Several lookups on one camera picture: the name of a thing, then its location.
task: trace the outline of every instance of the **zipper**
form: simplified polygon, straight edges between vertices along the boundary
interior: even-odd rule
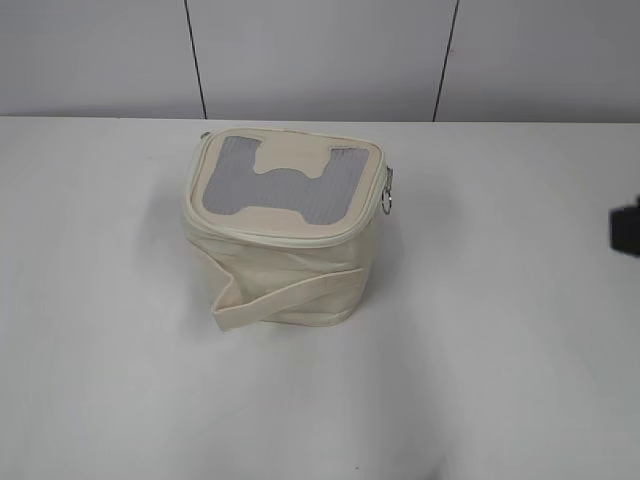
[[[379,208],[378,200],[376,199],[382,198],[383,210],[385,214],[389,214],[388,212],[391,209],[391,186],[393,182],[393,169],[389,168],[385,163],[384,152],[382,152],[381,150],[381,157],[378,164],[378,169],[376,170],[374,185],[369,192],[369,196],[365,203],[366,206],[354,225],[345,232],[342,232],[338,235],[333,235],[331,237],[322,238],[287,238],[272,235],[260,235],[257,233],[248,233],[219,225],[216,227],[212,227],[209,223],[201,219],[193,210],[193,207],[191,205],[191,195],[197,177],[196,173],[202,167],[202,164],[204,162],[203,153],[209,143],[213,140],[213,137],[214,135],[209,134],[203,134],[201,136],[200,144],[194,152],[192,167],[189,172],[189,178],[191,179],[191,182],[188,186],[186,197],[183,202],[185,215],[192,222],[197,223],[198,228],[206,232],[207,236],[211,238],[221,240],[237,240],[244,243],[259,244],[262,246],[276,248],[331,247],[350,240],[364,229],[364,227],[371,221],[371,218],[373,218],[376,210]],[[388,198],[388,208],[385,208],[385,196]]]

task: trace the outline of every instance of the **panel seam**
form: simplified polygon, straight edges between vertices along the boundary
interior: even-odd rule
[[[442,64],[442,73],[440,74],[440,84],[438,85],[438,95],[436,97],[436,104],[433,108],[433,118],[431,119],[431,121],[433,122],[436,121],[436,118],[438,116],[438,108],[440,108],[440,97],[442,96],[444,78],[447,72],[447,64],[449,63],[449,54],[451,53],[451,44],[453,43],[453,32],[456,28],[456,21],[458,19],[459,7],[460,7],[460,0],[456,0],[456,5],[453,9],[453,18],[451,19],[451,30],[449,30],[449,40],[447,42],[447,51],[444,55],[444,63]]]
[[[202,91],[202,80],[200,79],[200,66],[198,65],[198,55],[196,53],[196,42],[193,39],[193,28],[191,27],[191,15],[189,14],[189,5],[187,0],[184,0],[184,11],[187,15],[187,26],[189,27],[189,40],[191,41],[191,52],[193,54],[193,66],[196,69],[196,78],[198,79],[198,91],[200,92],[200,103],[202,105],[202,115],[205,120],[207,116],[207,105],[204,102],[204,93]]]

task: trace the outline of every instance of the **black object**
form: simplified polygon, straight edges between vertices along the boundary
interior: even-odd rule
[[[609,212],[611,248],[616,252],[640,257],[640,197],[637,205]]]

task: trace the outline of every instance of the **insulated bag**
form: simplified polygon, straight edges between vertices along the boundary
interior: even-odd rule
[[[373,143],[289,130],[205,134],[183,199],[222,330],[335,325],[355,309],[393,171]]]

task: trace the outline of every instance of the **bag lid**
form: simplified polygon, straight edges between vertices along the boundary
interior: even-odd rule
[[[372,143],[237,128],[203,140],[187,201],[208,229],[226,236],[322,239],[363,228],[385,177],[382,150]]]

